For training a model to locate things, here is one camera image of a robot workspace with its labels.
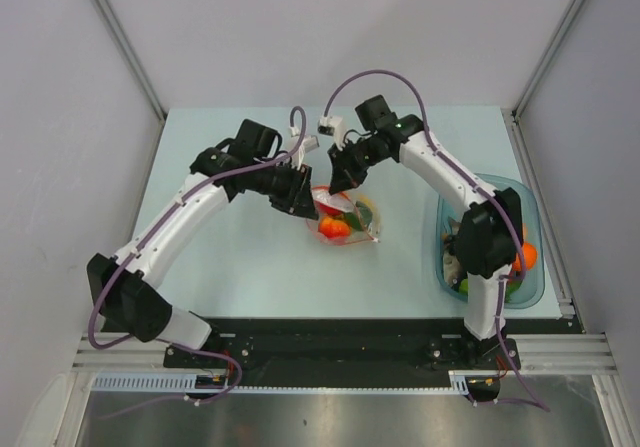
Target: blue bin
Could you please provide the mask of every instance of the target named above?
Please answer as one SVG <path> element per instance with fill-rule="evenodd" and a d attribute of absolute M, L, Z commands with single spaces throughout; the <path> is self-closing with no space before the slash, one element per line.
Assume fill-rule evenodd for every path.
<path fill-rule="evenodd" d="M 526 241 L 538 251 L 538 260 L 536 265 L 527 272 L 527 276 L 524 282 L 518 290 L 511 293 L 506 301 L 506 306 L 510 309 L 526 309 L 538 303 L 544 294 L 544 255 L 542 252 L 542 230 L 540 228 L 540 216 L 538 214 L 538 205 L 533 193 L 520 182 L 507 179 L 505 177 L 499 177 L 496 175 L 478 174 L 485 182 L 489 182 L 494 185 L 496 189 L 503 190 L 511 187 L 520 196 L 520 202 L 522 206 L 522 221 L 527 226 L 527 238 Z M 455 212 L 451 205 L 445 201 L 442 197 L 438 200 L 438 217 L 436 219 L 436 275 L 440 286 L 445 289 L 449 294 L 453 295 L 457 299 L 464 302 L 467 301 L 467 296 L 453 290 L 444 280 L 444 273 L 442 269 L 442 255 L 444 253 L 444 246 L 442 242 L 442 234 L 451 233 L 449 227 L 448 218 L 453 217 L 455 220 Z M 432 239 L 424 239 L 425 246 L 428 246 L 432 242 Z"/>

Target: plastic bin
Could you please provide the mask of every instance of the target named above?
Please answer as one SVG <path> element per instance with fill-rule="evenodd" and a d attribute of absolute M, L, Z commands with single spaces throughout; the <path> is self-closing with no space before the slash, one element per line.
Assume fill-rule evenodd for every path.
<path fill-rule="evenodd" d="M 520 196 L 520 202 L 522 206 L 522 221 L 527 226 L 527 238 L 526 241 L 533 244 L 538 251 L 538 260 L 533 269 L 527 272 L 524 282 L 518 290 L 512 292 L 507 296 L 506 307 L 511 309 L 526 309 L 535 305 L 544 294 L 544 255 L 542 251 L 542 231 L 540 228 L 540 216 L 538 214 L 538 205 L 533 193 L 520 182 L 507 179 L 505 177 L 499 177 L 496 175 L 478 174 L 478 177 L 482 178 L 485 182 L 493 184 L 498 190 L 503 190 L 508 187 L 514 189 Z M 449 294 L 453 295 L 457 299 L 464 302 L 467 301 L 467 296 L 460 292 L 453 290 L 444 280 L 444 273 L 442 268 L 442 255 L 444 246 L 442 242 L 443 233 L 451 233 L 449 227 L 448 218 L 453 217 L 455 220 L 455 213 L 453 208 L 442 197 L 438 200 L 438 213 L 436 218 L 436 238 L 424 239 L 425 248 L 429 245 L 433 245 L 435 240 L 436 246 L 433 251 L 436 255 L 436 276 L 440 282 L 440 286 L 445 289 Z"/>

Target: orange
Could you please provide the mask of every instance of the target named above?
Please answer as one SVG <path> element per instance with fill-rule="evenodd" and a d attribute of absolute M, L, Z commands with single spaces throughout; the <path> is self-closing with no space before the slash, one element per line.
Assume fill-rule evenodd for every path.
<path fill-rule="evenodd" d="M 536 248 L 529 242 L 525 242 L 524 244 L 522 244 L 522 253 L 524 254 L 524 261 L 527 266 L 527 270 L 533 269 L 533 266 L 536 265 L 536 261 L 538 260 L 538 251 L 536 250 Z M 517 254 L 516 261 L 513 263 L 513 269 L 516 272 L 520 272 L 522 270 L 520 257 Z"/>

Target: metal floor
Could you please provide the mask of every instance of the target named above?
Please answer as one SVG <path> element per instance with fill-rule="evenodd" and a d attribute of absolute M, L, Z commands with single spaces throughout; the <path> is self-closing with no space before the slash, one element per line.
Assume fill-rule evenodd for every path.
<path fill-rule="evenodd" d="M 238 394 L 195 408 L 168 401 L 110 420 L 96 417 L 151 398 L 93 393 L 79 447 L 610 446 L 591 377 L 537 377 L 552 409 L 482 406 L 412 395 Z M 502 397 L 522 395 L 505 379 Z"/>

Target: white wall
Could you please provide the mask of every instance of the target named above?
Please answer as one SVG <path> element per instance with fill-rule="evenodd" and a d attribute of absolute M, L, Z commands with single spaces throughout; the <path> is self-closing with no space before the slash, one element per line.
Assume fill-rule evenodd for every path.
<path fill-rule="evenodd" d="M 512 107 L 569 0 L 111 2 L 165 107 L 318 105 L 376 67 L 408 75 L 431 105 Z"/>
<path fill-rule="evenodd" d="M 0 445 L 71 366 L 159 126 L 89 0 L 0 0 Z"/>
<path fill-rule="evenodd" d="M 523 116 L 524 137 L 592 332 L 640 413 L 640 0 L 590 0 Z"/>

